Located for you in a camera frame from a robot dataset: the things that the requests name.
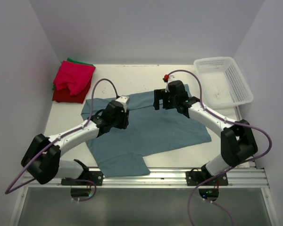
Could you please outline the blue-grey t shirt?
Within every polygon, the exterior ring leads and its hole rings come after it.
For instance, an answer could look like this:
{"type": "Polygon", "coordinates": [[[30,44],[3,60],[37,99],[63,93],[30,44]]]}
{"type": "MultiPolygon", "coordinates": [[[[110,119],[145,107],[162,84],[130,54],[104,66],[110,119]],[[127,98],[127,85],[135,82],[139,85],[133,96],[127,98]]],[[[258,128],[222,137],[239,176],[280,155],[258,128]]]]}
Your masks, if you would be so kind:
{"type": "Polygon", "coordinates": [[[144,157],[211,142],[207,128],[175,109],[155,110],[152,91],[129,96],[129,124],[112,128],[99,138],[86,141],[106,177],[143,176],[150,173],[144,157]]]}

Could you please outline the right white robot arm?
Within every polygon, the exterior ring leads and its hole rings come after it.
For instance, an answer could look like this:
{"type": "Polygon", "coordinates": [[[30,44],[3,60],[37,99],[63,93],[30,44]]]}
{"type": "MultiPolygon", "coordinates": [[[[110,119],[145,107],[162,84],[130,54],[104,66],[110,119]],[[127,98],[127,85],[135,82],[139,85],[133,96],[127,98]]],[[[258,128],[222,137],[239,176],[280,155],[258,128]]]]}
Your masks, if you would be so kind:
{"type": "Polygon", "coordinates": [[[178,113],[187,118],[197,120],[217,134],[220,138],[220,154],[201,167],[201,181],[211,185],[217,180],[217,175],[231,167],[236,167],[249,157],[253,156],[258,147],[251,128],[246,120],[241,125],[226,123],[222,115],[213,111],[220,119],[207,112],[208,108],[202,106],[200,99],[190,97],[181,81],[172,81],[165,89],[154,90],[155,110],[160,108],[176,109],[178,113]]]}

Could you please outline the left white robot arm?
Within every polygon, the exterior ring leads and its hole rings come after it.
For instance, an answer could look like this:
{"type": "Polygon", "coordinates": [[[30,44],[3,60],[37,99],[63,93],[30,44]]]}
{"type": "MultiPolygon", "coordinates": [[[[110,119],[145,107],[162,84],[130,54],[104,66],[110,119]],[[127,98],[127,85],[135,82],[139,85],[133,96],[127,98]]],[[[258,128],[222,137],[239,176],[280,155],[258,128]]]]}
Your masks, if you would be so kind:
{"type": "Polygon", "coordinates": [[[121,96],[108,103],[105,109],[87,118],[80,125],[53,136],[35,136],[21,165],[41,185],[54,178],[69,180],[72,184],[90,182],[89,168],[79,160],[64,161],[61,156],[88,140],[96,139],[112,128],[126,129],[129,122],[129,97],[121,96]]]}

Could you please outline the white plastic basket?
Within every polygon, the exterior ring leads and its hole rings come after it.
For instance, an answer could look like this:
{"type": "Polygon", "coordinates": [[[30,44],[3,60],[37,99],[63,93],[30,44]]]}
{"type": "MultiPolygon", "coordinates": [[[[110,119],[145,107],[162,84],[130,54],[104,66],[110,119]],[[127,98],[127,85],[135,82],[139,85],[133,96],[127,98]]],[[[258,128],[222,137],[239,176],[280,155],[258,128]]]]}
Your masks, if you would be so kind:
{"type": "Polygon", "coordinates": [[[201,82],[206,105],[210,108],[230,108],[253,101],[253,94],[233,58],[202,58],[195,60],[193,65],[201,82]]]}

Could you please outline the red folded t shirt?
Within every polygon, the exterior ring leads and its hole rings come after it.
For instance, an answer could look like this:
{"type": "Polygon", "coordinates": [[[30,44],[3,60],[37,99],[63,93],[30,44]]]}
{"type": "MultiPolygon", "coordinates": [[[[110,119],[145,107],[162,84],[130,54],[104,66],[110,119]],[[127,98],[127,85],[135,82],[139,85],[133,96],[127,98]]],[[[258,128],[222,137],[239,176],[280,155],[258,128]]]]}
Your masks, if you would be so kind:
{"type": "Polygon", "coordinates": [[[95,70],[92,64],[70,58],[63,61],[53,81],[52,101],[82,104],[91,88],[95,70]]]}

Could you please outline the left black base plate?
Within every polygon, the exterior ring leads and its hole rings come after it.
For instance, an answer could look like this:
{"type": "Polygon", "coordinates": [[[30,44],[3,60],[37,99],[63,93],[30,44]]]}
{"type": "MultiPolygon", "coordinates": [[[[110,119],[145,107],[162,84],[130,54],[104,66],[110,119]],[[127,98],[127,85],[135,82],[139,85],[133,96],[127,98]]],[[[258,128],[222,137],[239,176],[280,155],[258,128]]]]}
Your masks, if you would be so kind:
{"type": "Polygon", "coordinates": [[[78,178],[63,178],[63,186],[91,186],[93,182],[96,186],[101,186],[103,182],[103,173],[101,171],[85,171],[78,178]]]}

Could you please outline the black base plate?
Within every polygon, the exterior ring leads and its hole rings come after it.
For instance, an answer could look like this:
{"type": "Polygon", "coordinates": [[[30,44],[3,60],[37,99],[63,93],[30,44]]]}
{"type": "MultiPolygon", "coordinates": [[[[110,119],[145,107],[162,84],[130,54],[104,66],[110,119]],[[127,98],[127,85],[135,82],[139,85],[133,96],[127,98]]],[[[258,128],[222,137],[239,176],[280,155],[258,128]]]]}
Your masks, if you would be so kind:
{"type": "MultiPolygon", "coordinates": [[[[208,172],[202,171],[198,168],[193,168],[189,171],[185,172],[185,179],[187,186],[196,186],[203,181],[211,178],[208,172]]],[[[227,186],[229,185],[228,179],[226,174],[221,175],[215,179],[211,179],[207,183],[204,184],[205,186],[227,186]]]]}
{"type": "Polygon", "coordinates": [[[103,173],[101,171],[85,171],[78,178],[63,178],[63,186],[91,186],[93,182],[96,186],[101,186],[103,182],[103,173]]]}

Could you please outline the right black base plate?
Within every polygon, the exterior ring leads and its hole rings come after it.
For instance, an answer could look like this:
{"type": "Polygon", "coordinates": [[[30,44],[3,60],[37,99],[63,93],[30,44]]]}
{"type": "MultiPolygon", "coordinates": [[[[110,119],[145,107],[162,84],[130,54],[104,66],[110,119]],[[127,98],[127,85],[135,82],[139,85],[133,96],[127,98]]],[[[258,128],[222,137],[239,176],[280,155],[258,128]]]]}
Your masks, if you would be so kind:
{"type": "MultiPolygon", "coordinates": [[[[196,186],[203,181],[211,178],[208,172],[202,171],[198,168],[193,168],[189,171],[185,172],[185,179],[187,186],[196,186]]],[[[207,183],[204,184],[205,186],[227,186],[229,185],[228,179],[226,174],[221,175],[215,179],[211,179],[207,183]]]]}

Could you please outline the aluminium mounting rail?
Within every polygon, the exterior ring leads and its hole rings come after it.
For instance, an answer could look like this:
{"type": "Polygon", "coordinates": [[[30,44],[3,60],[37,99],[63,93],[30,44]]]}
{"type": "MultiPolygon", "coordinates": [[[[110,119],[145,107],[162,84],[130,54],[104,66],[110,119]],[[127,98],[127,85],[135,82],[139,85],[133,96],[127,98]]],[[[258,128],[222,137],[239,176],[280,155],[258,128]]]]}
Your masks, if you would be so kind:
{"type": "MultiPolygon", "coordinates": [[[[100,171],[98,168],[89,168],[89,171],[100,171]]],[[[186,168],[151,168],[150,174],[146,176],[132,177],[103,177],[103,188],[193,188],[187,186],[185,172],[186,168]]],[[[220,188],[268,188],[266,173],[263,169],[235,168],[225,173],[229,185],[220,188]]],[[[201,185],[201,188],[216,186],[201,185]]]]}

